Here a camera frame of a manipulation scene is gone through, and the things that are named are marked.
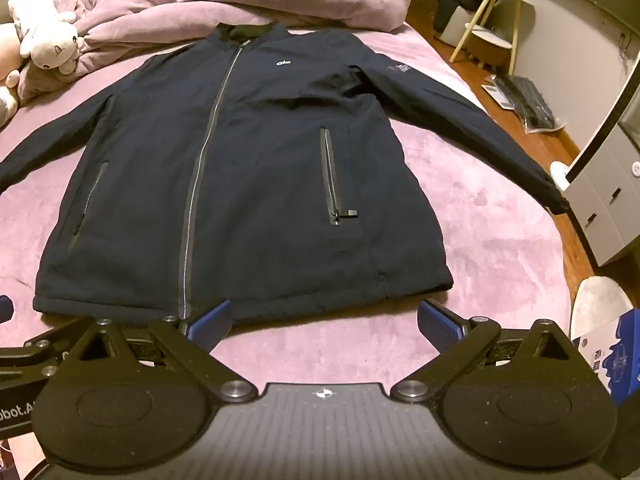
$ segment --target blue gripper pad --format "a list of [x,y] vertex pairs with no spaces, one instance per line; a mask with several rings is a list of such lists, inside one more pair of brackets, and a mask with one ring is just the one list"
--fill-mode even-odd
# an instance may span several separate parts
[[440,353],[464,337],[460,325],[427,301],[418,307],[418,328]]
[[209,353],[229,333],[232,324],[231,302],[225,300],[193,321],[185,335],[187,339]]

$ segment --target zipper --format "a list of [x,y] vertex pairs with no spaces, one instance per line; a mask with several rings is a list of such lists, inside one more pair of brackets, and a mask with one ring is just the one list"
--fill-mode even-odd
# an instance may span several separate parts
[[326,192],[326,206],[332,225],[340,225],[345,218],[357,218],[355,209],[343,209],[338,181],[335,170],[334,148],[331,142],[331,132],[327,128],[320,128],[320,147],[322,156],[322,176],[324,176],[324,190]]
[[216,96],[215,101],[213,102],[213,106],[211,107],[211,113],[209,115],[209,123],[207,124],[207,133],[204,138],[204,142],[202,143],[202,147],[200,149],[200,153],[196,158],[196,162],[193,168],[193,175],[191,177],[191,183],[189,186],[189,190],[187,193],[187,205],[185,211],[185,221],[184,227],[182,229],[182,250],[180,251],[180,288],[182,289],[182,299],[180,302],[180,317],[182,319],[187,318],[191,315],[191,309],[188,304],[188,283],[191,278],[191,246],[193,244],[192,241],[192,233],[195,221],[195,211],[198,202],[198,191],[200,188],[200,180],[202,179],[202,175],[204,173],[204,161],[206,159],[207,147],[209,145],[209,141],[211,137],[214,135],[216,130],[216,123],[218,122],[218,115],[220,109],[220,103],[222,102],[222,97],[224,96],[226,85],[229,82],[229,77],[233,72],[234,66],[242,53],[242,50],[251,42],[251,40],[245,41],[240,45],[236,55],[234,56],[231,64],[229,65],[228,70],[226,71],[225,78],[222,80],[222,85],[220,86],[220,90],[218,91],[218,95]]
[[89,196],[86,198],[86,202],[84,203],[84,209],[82,210],[82,215],[80,216],[80,220],[78,221],[78,225],[74,229],[74,235],[71,238],[71,244],[69,245],[69,249],[73,248],[76,244],[76,240],[80,235],[80,229],[82,228],[82,224],[84,223],[84,217],[86,216],[87,211],[89,211],[89,204],[91,203],[91,197],[94,195],[95,189],[98,187],[98,183],[100,179],[104,175],[104,172],[107,171],[108,162],[103,162],[100,165],[100,170],[98,170],[98,175],[95,177],[94,184],[91,186],[91,190],[89,191]]

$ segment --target cardboard box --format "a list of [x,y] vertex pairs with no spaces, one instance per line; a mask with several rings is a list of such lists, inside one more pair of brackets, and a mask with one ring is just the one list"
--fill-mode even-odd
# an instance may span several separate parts
[[626,312],[574,344],[616,404],[640,388],[640,310]]

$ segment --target jacket's left sleeve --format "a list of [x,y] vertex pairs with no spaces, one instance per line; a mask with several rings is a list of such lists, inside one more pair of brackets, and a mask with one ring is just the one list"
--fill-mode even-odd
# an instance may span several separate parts
[[422,72],[375,53],[348,32],[337,32],[333,47],[400,120],[466,146],[552,213],[568,211],[551,177],[471,101]]

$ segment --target pink blanket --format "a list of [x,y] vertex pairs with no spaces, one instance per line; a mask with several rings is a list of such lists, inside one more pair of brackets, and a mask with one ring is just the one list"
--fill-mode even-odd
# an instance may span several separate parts
[[[394,34],[357,35],[374,50],[478,103],[469,87],[410,27]],[[0,134],[0,160],[34,128],[70,111],[147,57],[116,63],[65,92],[23,107]],[[570,299],[562,241],[548,213],[515,184],[433,132],[392,124],[444,233],[455,284],[439,300],[460,316],[490,316],[504,327],[525,328],[546,317],[567,330]],[[53,318],[45,322],[31,301],[40,254],[79,156],[47,164],[0,196],[0,294],[15,303],[13,320],[0,325],[0,346],[19,346],[58,322]],[[226,338],[212,354],[259,388],[268,381],[379,381],[388,388],[437,354],[417,329],[416,306],[417,300],[409,298],[331,319],[260,327]],[[33,437],[11,445],[22,472],[41,457]]]
[[65,87],[125,56],[158,44],[203,38],[220,22],[261,25],[280,20],[287,27],[333,23],[392,31],[404,22],[411,0],[53,0],[72,10],[84,47],[75,72],[42,70],[29,63],[18,95],[26,102]]

